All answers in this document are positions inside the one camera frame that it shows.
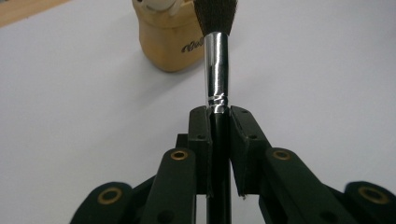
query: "white surface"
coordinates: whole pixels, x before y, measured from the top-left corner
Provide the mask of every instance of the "white surface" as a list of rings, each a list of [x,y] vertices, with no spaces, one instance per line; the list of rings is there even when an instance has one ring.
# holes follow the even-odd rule
[[[396,192],[396,1],[240,1],[232,105],[324,183]],[[0,223],[68,223],[91,190],[136,186],[205,104],[202,62],[144,57],[130,1],[75,0],[0,29]],[[233,223],[263,223],[233,191]],[[199,199],[198,223],[205,223]]]

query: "screw hole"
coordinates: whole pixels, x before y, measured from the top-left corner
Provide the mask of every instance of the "screw hole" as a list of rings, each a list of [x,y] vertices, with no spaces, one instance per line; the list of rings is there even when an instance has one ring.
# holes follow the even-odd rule
[[[378,204],[389,203],[388,196],[378,189],[362,186],[358,189],[358,191],[361,197],[372,203],[378,203]]]
[[[161,211],[161,213],[157,216],[157,220],[163,224],[171,223],[174,218],[175,214],[169,210]]]
[[[175,151],[171,154],[171,158],[175,161],[185,160],[188,156],[189,154],[187,154],[187,152],[183,150]]]
[[[103,190],[98,196],[100,204],[109,205],[120,199],[122,191],[119,188],[111,187]]]
[[[333,212],[329,212],[329,211],[322,212],[320,213],[320,217],[329,223],[338,222],[338,217]]]
[[[277,158],[278,160],[282,160],[282,161],[288,161],[291,159],[291,155],[289,154],[289,152],[284,151],[284,150],[277,150],[273,153],[273,156],[275,158]]]

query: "paintbrush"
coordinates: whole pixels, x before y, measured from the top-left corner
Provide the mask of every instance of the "paintbrush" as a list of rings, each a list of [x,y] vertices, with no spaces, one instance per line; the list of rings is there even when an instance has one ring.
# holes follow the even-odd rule
[[[195,13],[205,37],[207,110],[213,142],[209,163],[207,223],[231,223],[228,36],[236,0],[195,0]]]

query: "gray background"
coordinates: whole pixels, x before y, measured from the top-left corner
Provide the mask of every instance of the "gray background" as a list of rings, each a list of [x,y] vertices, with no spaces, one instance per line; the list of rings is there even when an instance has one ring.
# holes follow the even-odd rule
[[[322,182],[396,192],[395,11],[393,0],[240,1],[231,105]],[[203,62],[155,68],[130,1],[75,0],[1,28],[0,223],[68,223],[97,186],[140,184],[204,104]],[[233,223],[263,223],[257,196],[233,196]]]

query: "black brush handle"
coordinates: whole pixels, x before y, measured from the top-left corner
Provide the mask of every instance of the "black brush handle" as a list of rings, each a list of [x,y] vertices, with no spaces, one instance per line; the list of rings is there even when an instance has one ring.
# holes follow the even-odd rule
[[[207,223],[231,223],[230,196],[230,111],[210,112],[210,129],[213,141],[211,187],[212,195],[207,199]]]

